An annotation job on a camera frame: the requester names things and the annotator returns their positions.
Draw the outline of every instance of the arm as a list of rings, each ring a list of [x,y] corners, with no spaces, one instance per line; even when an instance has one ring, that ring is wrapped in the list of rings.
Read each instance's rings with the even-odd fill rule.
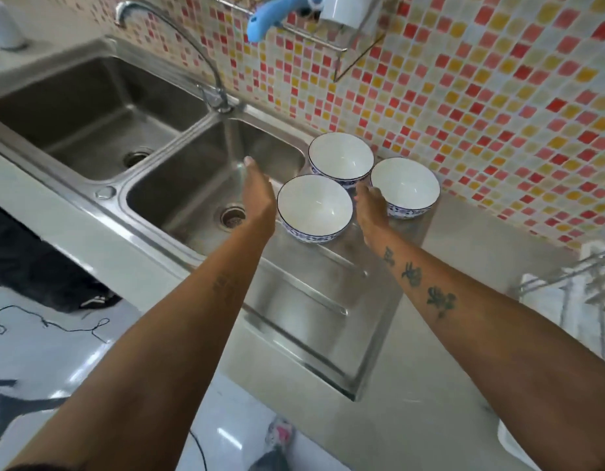
[[[247,220],[122,336],[11,465],[173,470],[267,240],[276,203],[250,159]]]
[[[605,362],[538,313],[409,244],[357,186],[366,243],[543,471],[605,470]]]

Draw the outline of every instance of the sink drain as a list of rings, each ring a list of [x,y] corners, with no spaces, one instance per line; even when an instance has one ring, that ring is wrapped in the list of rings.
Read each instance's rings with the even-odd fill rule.
[[[141,162],[141,160],[146,159],[151,153],[152,153],[152,150],[148,149],[147,147],[140,147],[137,150],[128,152],[124,156],[124,166],[126,168],[134,167],[136,164]]]
[[[220,213],[220,224],[227,230],[238,227],[245,219],[246,211],[240,205],[229,205]]]

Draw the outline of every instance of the white bowl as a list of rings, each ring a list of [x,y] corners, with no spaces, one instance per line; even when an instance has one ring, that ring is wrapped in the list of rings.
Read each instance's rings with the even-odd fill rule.
[[[353,188],[369,175],[375,156],[359,137],[328,132],[309,145],[309,162],[313,173],[327,176],[344,188]]]
[[[348,192],[324,176],[292,178],[281,187],[276,204],[287,231],[306,243],[338,237],[353,217]]]
[[[380,161],[370,174],[381,190],[387,212],[394,218],[414,218],[431,209],[440,196],[440,184],[424,165],[404,157]]]

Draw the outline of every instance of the mosaic tile wall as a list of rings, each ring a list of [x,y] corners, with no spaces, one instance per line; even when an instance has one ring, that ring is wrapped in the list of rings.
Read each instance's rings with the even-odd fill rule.
[[[114,28],[119,0],[54,0],[198,73],[152,16]],[[339,83],[333,53],[208,0],[151,0],[197,33],[227,85],[319,131],[408,156],[445,190],[577,248],[605,236],[605,0],[401,0],[381,46]]]

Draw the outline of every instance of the gooseneck faucet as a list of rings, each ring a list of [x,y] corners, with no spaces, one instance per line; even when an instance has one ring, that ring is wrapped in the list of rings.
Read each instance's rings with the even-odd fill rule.
[[[125,0],[123,2],[119,2],[115,7],[115,24],[118,27],[125,29],[126,16],[134,9],[145,10],[156,15],[161,21],[175,29],[178,34],[187,40],[187,42],[198,52],[198,54],[200,54],[204,62],[206,62],[213,72],[213,77],[215,78],[215,89],[220,96],[220,103],[216,106],[209,104],[209,106],[221,113],[230,112],[233,108],[228,104],[226,89],[224,89],[224,83],[222,82],[218,68],[215,67],[213,61],[206,54],[204,54],[197,40],[179,23],[175,22],[170,16],[168,16],[163,10],[145,0]],[[208,103],[206,95],[204,96],[204,101]]]

